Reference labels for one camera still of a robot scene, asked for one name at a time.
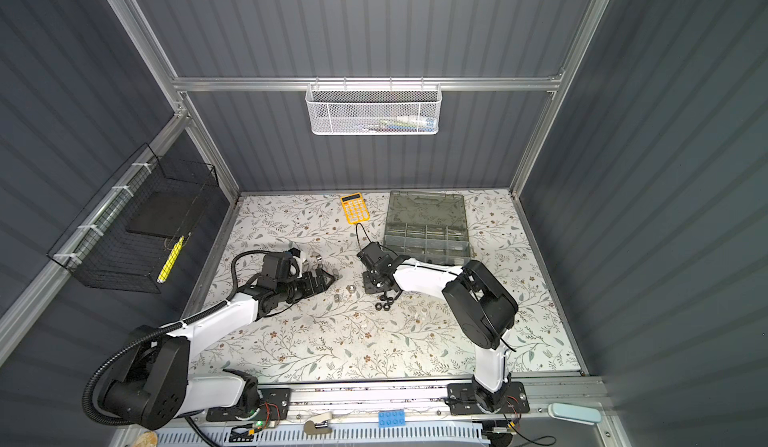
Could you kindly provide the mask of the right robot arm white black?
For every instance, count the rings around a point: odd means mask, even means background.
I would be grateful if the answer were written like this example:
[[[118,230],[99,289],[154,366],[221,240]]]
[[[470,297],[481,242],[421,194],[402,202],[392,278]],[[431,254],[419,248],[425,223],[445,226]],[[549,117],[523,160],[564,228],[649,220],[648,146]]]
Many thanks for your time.
[[[390,310],[404,293],[429,295],[447,303],[475,346],[474,399],[484,412],[500,411],[511,379],[507,357],[514,351],[506,334],[514,327],[519,305],[491,271],[478,260],[461,267],[420,262],[397,255],[378,242],[361,248],[357,258],[365,267],[365,292],[379,296],[377,310]]]

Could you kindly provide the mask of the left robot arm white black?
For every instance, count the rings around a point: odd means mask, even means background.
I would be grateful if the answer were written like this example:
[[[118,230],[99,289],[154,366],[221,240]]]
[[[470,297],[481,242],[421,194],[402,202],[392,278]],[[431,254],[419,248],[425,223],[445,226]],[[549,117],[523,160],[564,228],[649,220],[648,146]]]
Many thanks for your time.
[[[256,377],[231,368],[193,376],[191,363],[224,337],[277,315],[279,305],[291,308],[327,291],[338,278],[322,266],[305,270],[296,248],[253,253],[262,258],[260,271],[239,281],[232,263],[233,287],[224,300],[172,324],[135,329],[87,381],[81,397],[85,415],[102,425],[156,430],[211,408],[232,408],[242,419],[263,414]]]

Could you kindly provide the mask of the green transparent compartment organizer box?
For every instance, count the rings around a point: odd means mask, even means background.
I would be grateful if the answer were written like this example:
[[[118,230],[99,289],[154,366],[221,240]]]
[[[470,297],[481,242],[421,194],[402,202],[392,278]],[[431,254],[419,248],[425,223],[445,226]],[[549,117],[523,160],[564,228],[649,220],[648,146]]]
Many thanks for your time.
[[[421,262],[464,265],[472,256],[464,197],[448,193],[392,192],[383,245]]]

